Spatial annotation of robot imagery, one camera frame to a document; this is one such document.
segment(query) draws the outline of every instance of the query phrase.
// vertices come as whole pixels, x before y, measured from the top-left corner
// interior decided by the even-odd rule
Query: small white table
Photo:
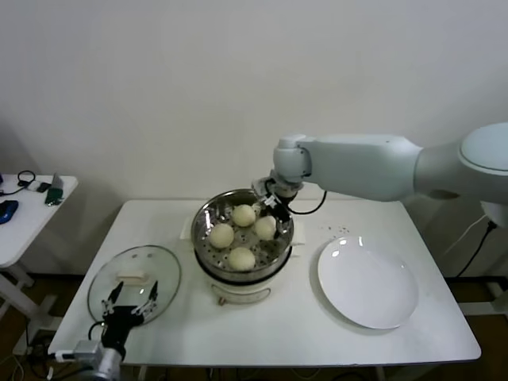
[[[291,204],[309,210],[317,201]],[[277,276],[260,303],[217,304],[191,243],[179,239],[183,224],[203,201],[130,201],[124,204],[49,347],[72,350],[94,322],[88,288],[103,264],[133,246],[171,249],[182,266],[172,304],[156,320],[134,329],[126,364],[203,367],[328,367],[442,363],[474,360],[480,348],[406,210],[399,202],[328,201],[301,217],[306,244]],[[417,280],[420,300],[400,328],[374,330],[346,321],[319,289],[317,258],[323,244],[346,227],[351,234],[384,237]]]
[[[19,188],[16,175],[3,175],[4,182],[0,189],[5,192],[12,192]],[[68,198],[78,185],[78,180],[71,176],[60,176],[63,180],[63,197]],[[53,176],[38,175],[37,180],[51,183]],[[29,340],[32,340],[40,329],[56,330],[61,318],[51,317],[48,311],[56,300],[56,296],[48,295],[38,306],[21,291],[24,285],[32,286],[31,279],[23,268],[17,264],[25,250],[30,246],[40,231],[46,226],[53,214],[60,206],[46,206],[44,200],[47,193],[37,193],[30,190],[22,190],[16,194],[0,197],[0,202],[5,200],[17,200],[19,207],[12,219],[0,225],[0,269],[5,268],[14,278],[17,284],[12,284],[0,274],[0,297],[5,301],[0,307],[0,318],[7,311],[9,306],[20,310],[29,323]],[[14,347],[14,354],[25,352],[25,336]]]

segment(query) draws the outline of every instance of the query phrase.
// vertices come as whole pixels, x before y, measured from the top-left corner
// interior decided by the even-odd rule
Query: robotic arm
[[[467,195],[508,227],[508,123],[488,125],[463,140],[421,148],[392,135],[292,135],[280,139],[270,177],[252,184],[268,206],[288,203],[302,183],[376,201],[414,193]]]

